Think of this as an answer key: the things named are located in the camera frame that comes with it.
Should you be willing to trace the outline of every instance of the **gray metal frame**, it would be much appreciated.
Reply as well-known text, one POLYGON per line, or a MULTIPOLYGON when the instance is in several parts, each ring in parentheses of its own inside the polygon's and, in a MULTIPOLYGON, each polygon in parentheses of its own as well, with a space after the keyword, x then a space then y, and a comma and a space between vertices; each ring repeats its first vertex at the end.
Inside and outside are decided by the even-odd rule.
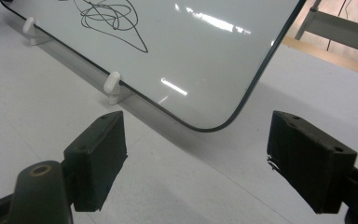
POLYGON ((310 8, 310 12, 301 24, 295 39, 299 40, 307 31, 358 49, 358 23, 319 11, 321 1, 315 1, 315 4, 310 8))

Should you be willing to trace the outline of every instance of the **white support block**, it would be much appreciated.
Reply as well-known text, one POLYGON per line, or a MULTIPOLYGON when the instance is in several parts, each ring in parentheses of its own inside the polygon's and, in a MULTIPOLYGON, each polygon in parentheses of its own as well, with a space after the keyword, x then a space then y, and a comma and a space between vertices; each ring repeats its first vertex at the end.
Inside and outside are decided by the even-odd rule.
POLYGON ((34 27, 34 17, 29 17, 22 27, 22 31, 29 35, 31 45, 40 45, 50 41, 52 38, 34 27))
POLYGON ((109 104, 116 105, 127 97, 132 95, 132 92, 127 88, 121 87, 119 82, 121 75, 119 72, 113 72, 109 75, 103 85, 103 90, 109 94, 109 104))

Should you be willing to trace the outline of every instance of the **whiteboard frame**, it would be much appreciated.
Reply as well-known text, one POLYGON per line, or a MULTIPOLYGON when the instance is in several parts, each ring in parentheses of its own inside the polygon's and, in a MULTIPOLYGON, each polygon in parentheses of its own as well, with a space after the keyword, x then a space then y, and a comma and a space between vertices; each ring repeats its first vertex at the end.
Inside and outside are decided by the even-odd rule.
MULTIPOLYGON (((301 11, 302 7, 304 6, 306 0, 297 0, 298 3, 296 4, 295 9, 292 11, 291 15, 289 16, 289 19, 286 21, 286 23, 284 24, 283 28, 281 29, 280 33, 278 34, 274 44, 272 45, 272 47, 270 48, 270 50, 268 51, 268 54, 266 56, 266 58, 263 60, 263 62, 261 63, 260 67, 257 69, 257 72, 254 75, 254 78, 252 80, 252 82, 249 85, 249 88, 247 89, 246 93, 243 95, 239 105, 236 107, 236 109, 233 111, 233 113, 231 114, 231 116, 222 124, 220 124, 219 126, 216 126, 214 128, 210 128, 210 129, 202 129, 202 128, 197 128, 194 127, 186 122, 184 122, 183 120, 179 119, 178 117, 176 117, 174 115, 173 112, 169 111, 168 109, 162 107, 161 105, 157 104, 156 102, 154 102, 153 100, 149 99, 148 97, 146 97, 145 95, 143 95, 141 92, 137 91, 135 88, 133 88, 132 86, 130 86, 129 84, 120 81, 119 84, 122 86, 125 86, 126 88, 130 89, 131 91, 135 92, 137 95, 141 96, 142 98, 144 98, 148 103, 150 103, 151 105, 154 105, 155 107, 157 107, 158 109, 160 109, 161 111, 163 111, 164 113, 168 114, 170 117, 172 117, 173 119, 177 120, 179 123, 181 123, 182 125, 186 126, 187 128, 196 131, 196 132, 200 132, 200 133, 213 133, 213 132, 217 132, 220 131, 224 128, 226 128, 229 124, 231 124, 235 118, 240 114, 240 112, 242 111, 243 107, 245 106, 246 102, 248 101, 249 97, 251 96, 258 80, 261 78, 264 70, 267 68, 269 61, 272 59, 275 51, 277 50, 277 48, 280 46, 284 36, 286 35, 287 31, 289 30, 290 26, 293 24, 293 22, 295 21, 297 15, 299 14, 299 12, 301 11)), ((20 15, 18 12, 14 11, 13 9, 11 9, 10 7, 6 6, 5 1, 4 0, 0 0, 2 6, 4 6, 7 10, 11 11, 12 13, 14 13, 15 15, 19 16, 20 18, 22 18, 23 20, 26 21, 27 18, 24 18, 22 15, 20 15)), ((105 69, 103 69, 100 65, 98 65, 97 63, 94 63, 92 60, 88 59, 87 57, 85 57, 84 55, 82 55, 81 53, 79 53, 78 51, 76 51, 75 49, 72 49, 71 47, 69 47, 68 45, 66 45, 65 43, 63 43, 60 39, 58 39, 57 37, 55 37, 54 35, 51 35, 49 32, 45 31, 43 28, 35 25, 35 27, 37 29, 40 29, 41 31, 43 31, 44 33, 46 33, 47 35, 51 36, 54 40, 56 40, 57 42, 59 42, 60 44, 62 44, 63 46, 65 46, 67 49, 71 50, 74 54, 76 54, 77 56, 79 56, 80 58, 84 59, 85 61, 87 61, 88 63, 92 64, 93 66, 95 66, 96 68, 98 68, 99 70, 101 70, 102 72, 104 72, 106 74, 106 76, 108 77, 110 72, 106 71, 105 69)))

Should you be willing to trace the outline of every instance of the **whiteboard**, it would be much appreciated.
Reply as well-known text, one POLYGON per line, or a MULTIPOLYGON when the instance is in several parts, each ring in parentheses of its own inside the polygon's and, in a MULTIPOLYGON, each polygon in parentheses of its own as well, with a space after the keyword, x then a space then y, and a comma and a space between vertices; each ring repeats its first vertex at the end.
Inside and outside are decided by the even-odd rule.
POLYGON ((305 0, 13 0, 4 6, 201 132, 245 104, 305 0))

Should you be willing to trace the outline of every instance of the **black scribble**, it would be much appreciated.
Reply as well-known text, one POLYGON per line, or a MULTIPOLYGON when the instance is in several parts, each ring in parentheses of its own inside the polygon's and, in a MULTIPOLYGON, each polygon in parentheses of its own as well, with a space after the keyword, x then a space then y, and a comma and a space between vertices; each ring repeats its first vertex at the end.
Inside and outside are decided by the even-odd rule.
POLYGON ((133 7, 132 3, 128 0, 122 1, 121 4, 107 4, 106 2, 112 2, 117 0, 103 0, 98 3, 92 3, 92 0, 74 0, 77 9, 80 12, 81 24, 89 29, 98 31, 100 33, 111 35, 130 46, 140 50, 141 52, 147 53, 148 49, 143 41, 141 35, 136 29, 138 24, 138 14, 133 7), (103 30, 95 27, 95 22, 104 22, 104 25, 107 25, 109 30, 103 30), (135 44, 131 43, 129 40, 126 40, 118 35, 111 34, 112 31, 129 31, 133 30, 136 35, 141 40, 142 46, 137 47, 135 44))

